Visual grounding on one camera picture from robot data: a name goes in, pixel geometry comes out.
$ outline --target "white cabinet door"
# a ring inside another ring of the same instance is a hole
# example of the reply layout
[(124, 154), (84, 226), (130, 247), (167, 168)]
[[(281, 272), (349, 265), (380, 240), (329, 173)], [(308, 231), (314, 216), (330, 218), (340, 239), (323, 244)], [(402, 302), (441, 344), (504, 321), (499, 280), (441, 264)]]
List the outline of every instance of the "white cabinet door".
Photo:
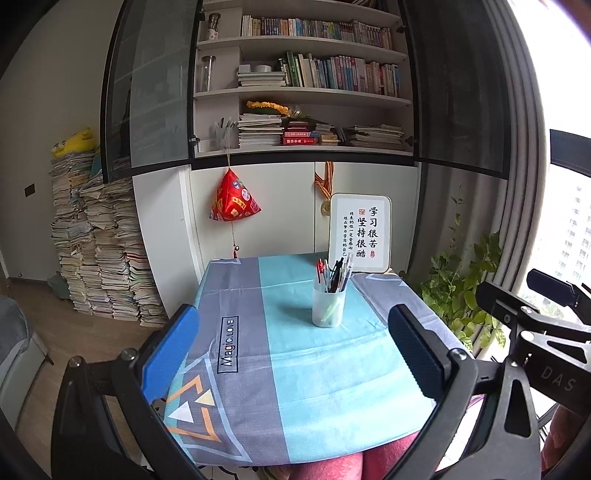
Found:
[[(324, 178), (324, 163), (316, 163), (316, 172)], [(356, 193), (384, 195), (392, 200), (392, 235), (390, 267), (406, 270), (413, 245), (417, 217), (420, 169), (398, 165), (365, 163), (335, 163), (333, 194)], [(329, 217), (322, 215), (320, 207), (324, 197), (316, 191), (316, 228), (314, 251), (329, 248)]]
[[(203, 265), (232, 257), (232, 226), (209, 218), (216, 189), (227, 168), (191, 172), (191, 195)], [(314, 251), (314, 163), (232, 167), (261, 211), (234, 222), (239, 257)]]

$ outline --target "white wall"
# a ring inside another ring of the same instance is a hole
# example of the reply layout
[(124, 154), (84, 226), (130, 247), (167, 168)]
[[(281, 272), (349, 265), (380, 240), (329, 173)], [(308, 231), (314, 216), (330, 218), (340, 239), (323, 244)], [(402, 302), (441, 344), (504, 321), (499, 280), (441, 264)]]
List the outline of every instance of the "white wall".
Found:
[[(60, 0), (0, 80), (0, 247), (11, 277), (59, 269), (51, 241), (52, 146), (85, 126), (99, 135), (106, 53), (122, 0)], [(36, 192), (25, 198), (24, 188)]]

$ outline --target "bed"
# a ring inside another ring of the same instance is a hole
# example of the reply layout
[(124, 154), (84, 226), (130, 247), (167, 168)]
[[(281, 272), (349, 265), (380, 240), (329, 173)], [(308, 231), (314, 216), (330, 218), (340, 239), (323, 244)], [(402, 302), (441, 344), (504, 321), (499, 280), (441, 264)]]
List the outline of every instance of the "bed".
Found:
[(47, 347), (9, 297), (0, 296), (0, 410), (14, 429)]

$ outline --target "stuffed animal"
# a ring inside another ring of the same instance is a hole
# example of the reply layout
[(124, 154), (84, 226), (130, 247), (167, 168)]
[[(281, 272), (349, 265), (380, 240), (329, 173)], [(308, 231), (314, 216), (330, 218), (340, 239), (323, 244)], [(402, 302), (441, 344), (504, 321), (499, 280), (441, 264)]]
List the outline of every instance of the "stuffed animal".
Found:
[(54, 158), (63, 158), (71, 153), (83, 153), (94, 150), (96, 141), (90, 128), (72, 135), (67, 140), (56, 143), (51, 149)]

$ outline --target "stack of books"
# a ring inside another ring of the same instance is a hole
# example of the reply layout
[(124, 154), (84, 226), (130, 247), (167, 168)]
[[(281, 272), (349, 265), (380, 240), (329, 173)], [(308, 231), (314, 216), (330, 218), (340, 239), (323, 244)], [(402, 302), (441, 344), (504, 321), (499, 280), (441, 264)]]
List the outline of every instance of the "stack of books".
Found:
[(334, 127), (328, 124), (316, 124), (314, 132), (320, 134), (319, 143), (320, 145), (328, 145), (336, 147), (339, 145), (339, 137), (334, 133)]
[(383, 148), (386, 150), (403, 150), (401, 146), (404, 135), (401, 127), (379, 125), (377, 127), (354, 127), (345, 129), (348, 143), (352, 147)]
[(301, 120), (290, 120), (283, 133), (284, 145), (317, 145), (320, 132), (314, 131), (314, 124)]
[(286, 37), (329, 38), (393, 50), (392, 31), (353, 20), (352, 22), (324, 22), (301, 18), (242, 17), (242, 36), (283, 35)]
[(282, 135), (281, 115), (244, 113), (238, 121), (238, 145), (240, 148), (251, 145), (267, 147), (280, 145)]
[(238, 82), (242, 87), (285, 86), (285, 72), (249, 72), (238, 73)]
[(304, 56), (288, 51), (285, 57), (279, 59), (278, 68), (285, 72), (287, 86), (400, 97), (397, 65), (380, 66), (375, 61), (365, 63), (363, 59), (343, 55), (319, 60), (309, 53)]

